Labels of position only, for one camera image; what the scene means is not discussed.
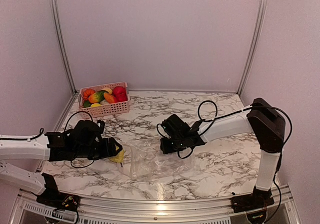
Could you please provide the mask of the yellow fake lemon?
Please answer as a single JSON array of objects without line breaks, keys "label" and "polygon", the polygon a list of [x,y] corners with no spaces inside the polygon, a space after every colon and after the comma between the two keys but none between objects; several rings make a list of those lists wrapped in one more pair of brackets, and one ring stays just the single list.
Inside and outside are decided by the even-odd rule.
[{"label": "yellow fake lemon", "polygon": [[109,161],[115,163],[122,163],[124,161],[125,151],[121,150],[116,156],[110,157]]}]

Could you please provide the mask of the clear zip top bag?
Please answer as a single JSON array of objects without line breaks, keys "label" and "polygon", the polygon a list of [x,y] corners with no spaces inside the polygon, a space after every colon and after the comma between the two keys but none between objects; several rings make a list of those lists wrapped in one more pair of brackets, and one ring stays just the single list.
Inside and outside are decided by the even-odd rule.
[{"label": "clear zip top bag", "polygon": [[152,181],[193,170],[195,158],[180,159],[176,153],[163,154],[160,139],[142,139],[123,145],[123,160],[118,171],[134,180]]}]

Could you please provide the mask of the white fake cabbage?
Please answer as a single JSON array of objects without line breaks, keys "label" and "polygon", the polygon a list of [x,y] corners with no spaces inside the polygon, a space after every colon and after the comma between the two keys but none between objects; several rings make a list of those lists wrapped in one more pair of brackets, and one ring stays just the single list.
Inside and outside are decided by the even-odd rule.
[{"label": "white fake cabbage", "polygon": [[109,104],[109,102],[106,101],[106,100],[102,100],[102,101],[100,101],[100,104],[101,104],[101,105],[107,105],[107,104]]}]

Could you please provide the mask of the yellow fake pear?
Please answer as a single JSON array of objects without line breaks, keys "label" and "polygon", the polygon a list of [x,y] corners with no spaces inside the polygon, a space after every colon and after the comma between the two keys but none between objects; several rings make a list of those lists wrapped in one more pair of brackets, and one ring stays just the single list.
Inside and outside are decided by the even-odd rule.
[{"label": "yellow fake pear", "polygon": [[90,107],[98,107],[98,106],[101,106],[101,104],[100,103],[93,103],[93,104],[91,104]]}]

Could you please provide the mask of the orange red fake mango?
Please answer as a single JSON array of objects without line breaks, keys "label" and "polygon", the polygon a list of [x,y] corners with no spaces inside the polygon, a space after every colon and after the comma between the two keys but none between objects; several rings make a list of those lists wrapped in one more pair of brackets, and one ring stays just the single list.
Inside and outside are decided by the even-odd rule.
[{"label": "orange red fake mango", "polygon": [[116,98],[116,96],[108,93],[108,92],[105,92],[103,94],[105,100],[109,103],[109,104],[113,104],[113,103],[117,103],[118,102],[118,99]]}]

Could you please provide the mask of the green fake vegetable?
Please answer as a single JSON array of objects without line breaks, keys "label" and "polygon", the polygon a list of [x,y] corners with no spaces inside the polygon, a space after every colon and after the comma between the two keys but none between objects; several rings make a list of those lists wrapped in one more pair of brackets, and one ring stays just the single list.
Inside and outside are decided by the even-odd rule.
[{"label": "green fake vegetable", "polygon": [[83,103],[84,108],[88,108],[90,106],[91,106],[91,102],[89,100],[84,101],[84,103]]}]

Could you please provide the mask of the green red fake mango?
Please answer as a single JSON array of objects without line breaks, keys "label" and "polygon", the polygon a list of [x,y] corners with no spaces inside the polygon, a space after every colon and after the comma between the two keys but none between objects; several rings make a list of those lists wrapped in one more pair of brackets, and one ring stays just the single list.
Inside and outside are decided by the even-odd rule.
[{"label": "green red fake mango", "polygon": [[105,90],[96,91],[88,97],[90,103],[99,103],[104,99],[104,93],[107,93]]}]

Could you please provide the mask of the peach coloured fake fruit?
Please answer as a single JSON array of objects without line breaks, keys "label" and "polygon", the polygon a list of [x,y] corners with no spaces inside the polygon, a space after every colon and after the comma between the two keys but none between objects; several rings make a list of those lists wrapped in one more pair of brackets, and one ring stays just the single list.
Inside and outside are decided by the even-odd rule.
[{"label": "peach coloured fake fruit", "polygon": [[105,87],[102,90],[107,91],[109,94],[113,94],[113,90],[111,88]]}]

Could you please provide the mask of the orange fake fruit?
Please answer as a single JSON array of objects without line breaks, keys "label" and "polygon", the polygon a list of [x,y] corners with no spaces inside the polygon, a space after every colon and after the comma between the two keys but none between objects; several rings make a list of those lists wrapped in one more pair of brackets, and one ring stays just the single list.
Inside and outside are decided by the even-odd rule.
[{"label": "orange fake fruit", "polygon": [[95,90],[93,90],[91,88],[88,88],[88,89],[84,90],[84,92],[83,92],[84,100],[87,100],[89,98],[89,96],[94,94],[94,93],[95,93]]}]

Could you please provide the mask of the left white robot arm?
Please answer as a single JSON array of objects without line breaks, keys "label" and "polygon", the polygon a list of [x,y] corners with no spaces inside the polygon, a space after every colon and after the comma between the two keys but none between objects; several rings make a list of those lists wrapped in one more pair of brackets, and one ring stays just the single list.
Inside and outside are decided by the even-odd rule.
[{"label": "left white robot arm", "polygon": [[[0,159],[38,159],[49,162],[69,161],[85,158],[98,161],[117,156],[123,147],[113,137],[103,138],[105,122],[99,120],[80,120],[72,129],[64,132],[44,132],[37,136],[24,138],[1,137]],[[44,199],[52,206],[63,202],[63,195],[58,191],[52,175],[30,173],[17,166],[3,163],[1,180],[17,186],[35,195],[43,194]]]}]

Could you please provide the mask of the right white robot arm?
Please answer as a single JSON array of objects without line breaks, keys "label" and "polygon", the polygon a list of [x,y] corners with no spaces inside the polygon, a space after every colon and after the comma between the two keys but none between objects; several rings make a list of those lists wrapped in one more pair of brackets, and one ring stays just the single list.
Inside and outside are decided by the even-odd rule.
[{"label": "right white robot arm", "polygon": [[199,117],[192,125],[172,114],[156,129],[158,132],[164,131],[160,139],[162,153],[177,155],[221,138],[253,134],[260,146],[261,158],[254,190],[247,202],[251,207],[258,208],[267,200],[293,126],[285,111],[271,106],[263,98],[256,98],[242,109],[222,116],[215,115],[213,119]]}]

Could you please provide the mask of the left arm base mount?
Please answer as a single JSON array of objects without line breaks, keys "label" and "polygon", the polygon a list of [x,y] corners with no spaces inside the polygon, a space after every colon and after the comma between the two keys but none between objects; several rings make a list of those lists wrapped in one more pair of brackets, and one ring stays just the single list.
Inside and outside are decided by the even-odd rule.
[{"label": "left arm base mount", "polygon": [[74,194],[60,192],[52,175],[42,173],[45,190],[37,194],[37,202],[54,207],[56,210],[77,211],[80,197]]}]

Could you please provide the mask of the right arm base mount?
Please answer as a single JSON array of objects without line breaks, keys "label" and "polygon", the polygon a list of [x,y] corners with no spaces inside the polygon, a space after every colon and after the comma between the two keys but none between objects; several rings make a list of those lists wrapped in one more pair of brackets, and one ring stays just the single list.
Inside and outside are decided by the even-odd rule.
[{"label": "right arm base mount", "polygon": [[244,195],[234,195],[231,198],[231,207],[234,213],[251,211],[259,208],[266,208],[274,204],[271,189],[268,191],[253,188],[252,193]]}]

